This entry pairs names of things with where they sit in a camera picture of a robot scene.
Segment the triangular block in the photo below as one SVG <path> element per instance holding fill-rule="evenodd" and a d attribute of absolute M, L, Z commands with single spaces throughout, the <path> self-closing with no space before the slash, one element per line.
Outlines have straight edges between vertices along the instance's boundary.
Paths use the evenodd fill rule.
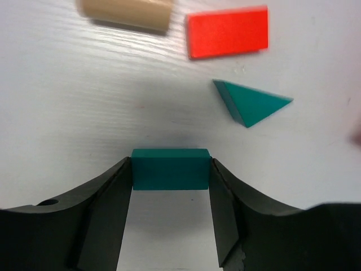
<path fill-rule="evenodd" d="M 230 82 L 213 80 L 233 119 L 251 127 L 288 105 L 292 98 L 278 96 Z"/>

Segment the rectangular block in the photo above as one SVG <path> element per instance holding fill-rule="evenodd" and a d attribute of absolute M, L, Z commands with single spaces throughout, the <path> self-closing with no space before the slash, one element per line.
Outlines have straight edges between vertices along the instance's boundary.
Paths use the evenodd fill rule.
<path fill-rule="evenodd" d="M 268 8 L 187 15 L 190 59 L 250 53 L 268 48 Z"/>
<path fill-rule="evenodd" d="M 135 149 L 134 190 L 206 190 L 211 157 L 207 149 Z"/>

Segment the screw hole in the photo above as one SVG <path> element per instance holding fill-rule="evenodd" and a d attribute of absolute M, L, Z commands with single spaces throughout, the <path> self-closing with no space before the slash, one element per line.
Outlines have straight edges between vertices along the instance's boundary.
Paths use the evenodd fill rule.
<path fill-rule="evenodd" d="M 59 201 L 57 199 L 47 199 L 47 200 L 44 200 L 43 202 L 40 202 L 38 204 L 38 206 L 49 206 L 49 205 L 54 205 L 58 202 Z"/>

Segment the teal rectangular block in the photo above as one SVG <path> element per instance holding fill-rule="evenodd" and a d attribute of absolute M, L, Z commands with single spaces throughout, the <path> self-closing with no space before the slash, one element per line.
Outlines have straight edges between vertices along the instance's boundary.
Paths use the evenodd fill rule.
<path fill-rule="evenodd" d="M 211 157 L 204 148 L 139 148 L 131 166 L 134 190 L 206 190 Z"/>

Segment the teal block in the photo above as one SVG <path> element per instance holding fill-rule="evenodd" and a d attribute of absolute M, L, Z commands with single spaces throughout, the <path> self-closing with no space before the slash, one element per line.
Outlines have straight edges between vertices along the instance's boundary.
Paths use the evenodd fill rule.
<path fill-rule="evenodd" d="M 293 101 L 292 98 L 213 80 L 233 119 L 247 128 L 269 117 Z"/>
<path fill-rule="evenodd" d="M 133 150 L 134 190 L 206 190 L 211 157 L 203 148 Z"/>

